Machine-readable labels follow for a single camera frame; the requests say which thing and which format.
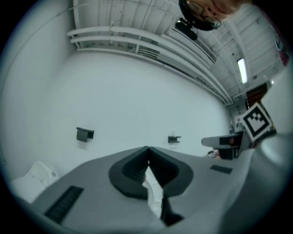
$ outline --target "person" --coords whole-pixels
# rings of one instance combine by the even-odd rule
[[[286,40],[279,29],[282,32],[287,32],[285,22],[290,19],[290,15],[286,12],[287,9],[282,7],[282,0],[278,3],[267,0],[179,0],[180,9],[188,23],[204,31],[218,29],[222,22],[230,15],[235,14],[243,4],[257,6],[269,21],[277,35],[276,46],[281,60],[286,65],[291,54],[290,47],[287,45],[290,35],[286,35]],[[276,14],[276,11],[279,11],[278,9],[281,9],[280,16]],[[280,18],[284,18],[286,21],[276,25],[275,22],[279,22]]]

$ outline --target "ceiling light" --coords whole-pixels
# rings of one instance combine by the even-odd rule
[[[239,66],[242,83],[245,84],[247,82],[247,73],[244,58],[239,59],[237,63]]]

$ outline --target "black slot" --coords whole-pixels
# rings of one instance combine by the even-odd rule
[[[228,168],[228,167],[224,167],[224,166],[217,166],[217,165],[212,166],[210,169],[216,170],[219,172],[223,172],[223,173],[227,173],[227,174],[230,174],[231,171],[233,170],[232,168]]]
[[[53,204],[53,206],[45,213],[49,219],[60,224],[66,217],[73,204],[81,195],[83,188],[71,186],[62,196]]]

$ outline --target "ceiling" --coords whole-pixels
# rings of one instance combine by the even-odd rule
[[[242,6],[239,12],[222,22],[217,30],[199,31],[196,44],[202,51],[194,49],[194,42],[183,38],[174,29],[174,24],[182,17],[178,0],[73,0],[73,6],[71,10],[74,11],[76,29],[131,27],[160,37],[154,38],[151,34],[145,36],[141,31],[133,35],[129,30],[120,28],[113,32],[99,28],[83,32],[82,36],[77,32],[68,34],[72,38],[100,36],[99,39],[92,37],[75,40],[79,49],[111,48],[161,61],[196,80],[221,97],[226,105],[241,101],[247,90],[269,81],[283,69],[275,46],[274,32],[262,13],[252,5]],[[108,39],[110,36],[113,36],[113,41]],[[130,43],[131,40],[125,41],[121,37],[132,38],[134,41]],[[178,52],[175,47],[172,50],[172,45],[166,46],[164,41],[160,41],[161,38],[176,44],[184,51]],[[137,40],[149,44],[137,45]],[[241,82],[237,65],[240,58],[244,58],[246,62],[249,77],[246,84]]]

